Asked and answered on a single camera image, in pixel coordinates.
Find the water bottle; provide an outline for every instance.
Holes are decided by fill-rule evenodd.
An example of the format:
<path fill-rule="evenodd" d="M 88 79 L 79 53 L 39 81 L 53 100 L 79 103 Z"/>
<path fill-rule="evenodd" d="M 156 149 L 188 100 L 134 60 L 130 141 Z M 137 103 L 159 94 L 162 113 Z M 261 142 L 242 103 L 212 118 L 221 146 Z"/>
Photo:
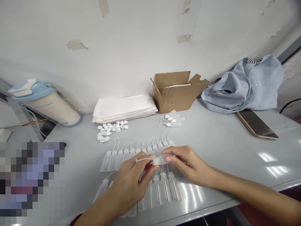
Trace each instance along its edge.
<path fill-rule="evenodd" d="M 50 85 L 36 79 L 28 79 L 26 84 L 8 90 L 12 98 L 47 115 L 67 127 L 73 127 L 82 121 L 82 117 L 62 98 L 68 100 L 77 110 L 78 107 L 62 93 Z"/>

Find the box flap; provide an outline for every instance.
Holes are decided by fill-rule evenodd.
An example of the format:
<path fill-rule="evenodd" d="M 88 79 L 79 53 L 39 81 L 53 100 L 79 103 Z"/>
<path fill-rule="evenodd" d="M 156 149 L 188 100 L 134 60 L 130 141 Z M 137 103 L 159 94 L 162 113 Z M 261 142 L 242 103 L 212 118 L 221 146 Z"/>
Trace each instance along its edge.
<path fill-rule="evenodd" d="M 156 84 L 188 82 L 190 71 L 156 74 Z"/>
<path fill-rule="evenodd" d="M 161 93 L 160 93 L 160 91 L 159 91 L 157 85 L 154 83 L 154 81 L 152 80 L 152 78 L 150 78 L 150 79 L 151 79 L 151 81 L 153 82 L 153 84 L 154 84 L 154 86 L 155 86 L 155 89 L 156 89 L 156 90 L 158 91 L 158 93 L 161 95 Z"/>
<path fill-rule="evenodd" d="M 208 84 L 209 81 L 207 79 L 200 80 L 201 76 L 199 74 L 196 74 L 189 80 L 189 84 Z"/>

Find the black cable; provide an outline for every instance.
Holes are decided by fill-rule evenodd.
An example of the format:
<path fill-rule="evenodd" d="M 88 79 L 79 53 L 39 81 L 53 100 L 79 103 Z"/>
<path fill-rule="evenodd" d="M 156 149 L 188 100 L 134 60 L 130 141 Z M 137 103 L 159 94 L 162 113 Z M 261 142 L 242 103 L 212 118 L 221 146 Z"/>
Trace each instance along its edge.
<path fill-rule="evenodd" d="M 297 101 L 297 100 L 301 100 L 301 98 L 299 98 L 299 99 L 296 99 L 296 100 L 292 100 L 292 101 L 290 101 L 290 102 L 288 102 L 286 105 L 284 105 L 283 106 L 283 108 L 280 110 L 280 114 L 283 112 L 283 110 L 290 104 L 290 103 L 293 103 L 293 102 L 295 102 L 295 101 Z"/>

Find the white wall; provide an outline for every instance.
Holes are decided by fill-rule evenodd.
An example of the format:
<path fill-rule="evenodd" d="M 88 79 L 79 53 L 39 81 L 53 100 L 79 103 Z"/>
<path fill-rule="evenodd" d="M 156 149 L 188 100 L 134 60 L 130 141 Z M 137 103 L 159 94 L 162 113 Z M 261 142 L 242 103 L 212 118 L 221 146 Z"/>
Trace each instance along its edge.
<path fill-rule="evenodd" d="M 0 78 L 49 81 L 92 113 L 98 98 L 152 94 L 156 73 L 213 80 L 243 57 L 273 53 L 300 22 L 297 2 L 191 0 L 182 15 L 184 0 L 108 0 L 103 18 L 97 0 L 3 0 Z M 181 33 L 191 42 L 178 44 Z M 68 49 L 76 39 L 89 49 Z"/>

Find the tape residue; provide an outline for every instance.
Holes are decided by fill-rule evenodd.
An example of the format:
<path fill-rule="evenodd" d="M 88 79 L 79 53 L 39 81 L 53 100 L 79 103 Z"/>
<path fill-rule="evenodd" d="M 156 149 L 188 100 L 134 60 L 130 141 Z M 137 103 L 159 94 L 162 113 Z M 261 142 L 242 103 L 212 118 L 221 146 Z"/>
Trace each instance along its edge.
<path fill-rule="evenodd" d="M 101 15 L 103 18 L 109 14 L 109 5 L 108 5 L 108 0 L 98 0 L 98 4 L 100 7 Z"/>
<path fill-rule="evenodd" d="M 279 30 L 276 31 L 274 34 L 272 34 L 271 38 L 278 36 L 280 30 L 281 30 L 281 29 L 279 29 Z"/>
<path fill-rule="evenodd" d="M 178 41 L 178 43 L 190 42 L 191 34 L 179 35 L 179 36 L 177 36 L 177 41 Z"/>
<path fill-rule="evenodd" d="M 189 9 L 190 9 L 190 0 L 185 0 L 184 5 L 183 5 L 182 14 L 188 13 Z"/>
<path fill-rule="evenodd" d="M 89 47 L 84 44 L 81 40 L 71 40 L 68 41 L 67 46 L 69 49 L 79 50 L 79 49 L 88 49 Z"/>

